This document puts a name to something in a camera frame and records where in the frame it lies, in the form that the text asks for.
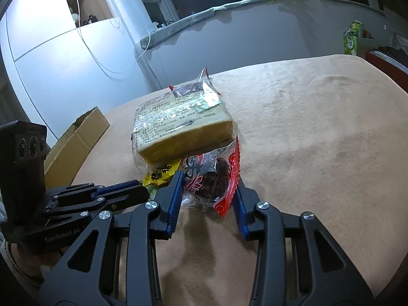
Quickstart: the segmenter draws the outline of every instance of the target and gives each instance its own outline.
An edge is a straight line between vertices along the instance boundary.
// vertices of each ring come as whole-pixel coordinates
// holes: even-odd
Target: plastic wrapper
[[[224,217],[238,185],[239,160],[238,138],[226,147],[185,158],[182,206],[213,207]]]
[[[155,168],[151,173],[146,175],[143,180],[143,186],[161,186],[170,182],[174,173],[180,166],[180,161],[181,160],[175,160],[173,162]]]
[[[351,23],[351,32],[353,36],[362,37],[364,34],[364,25],[360,21],[354,21]]]
[[[150,185],[147,185],[146,188],[149,191],[149,200],[154,200],[157,190],[158,190],[158,186],[150,184]]]
[[[233,121],[207,70],[141,104],[131,136],[137,178],[155,167],[233,139]]]
[[[391,39],[391,47],[394,49],[402,49],[408,55],[408,39],[394,33]]]

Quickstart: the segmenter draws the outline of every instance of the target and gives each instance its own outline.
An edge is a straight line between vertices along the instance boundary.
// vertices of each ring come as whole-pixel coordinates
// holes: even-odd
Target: white wall
[[[395,30],[398,30],[400,34],[404,34],[408,38],[408,21],[387,8],[384,8],[385,16],[387,18],[386,25],[392,27]]]
[[[162,86],[242,66],[344,54],[343,31],[364,23],[380,45],[391,33],[386,18],[356,4],[330,0],[275,0],[218,11],[145,54]]]
[[[152,25],[142,0],[110,0],[110,2],[115,12],[123,20],[135,44],[148,34],[147,31],[151,32],[156,29]]]
[[[81,41],[65,0],[36,1],[12,2],[0,23],[0,45],[11,85],[28,118],[47,125],[50,146],[87,110],[107,112],[157,89],[135,64],[134,37],[138,42],[147,33],[137,21],[138,12],[147,15],[137,0],[115,0],[126,26],[115,18],[82,28],[92,53],[113,72]]]
[[[107,19],[45,42],[15,62],[38,112],[59,138],[87,110],[106,113],[154,91],[138,64],[134,46],[122,26]]]

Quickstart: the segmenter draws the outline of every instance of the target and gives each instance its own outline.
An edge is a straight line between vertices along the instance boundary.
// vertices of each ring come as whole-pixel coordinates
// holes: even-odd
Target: red wrapper
[[[238,137],[231,144],[183,160],[184,185],[201,205],[212,206],[225,217],[239,180]]]

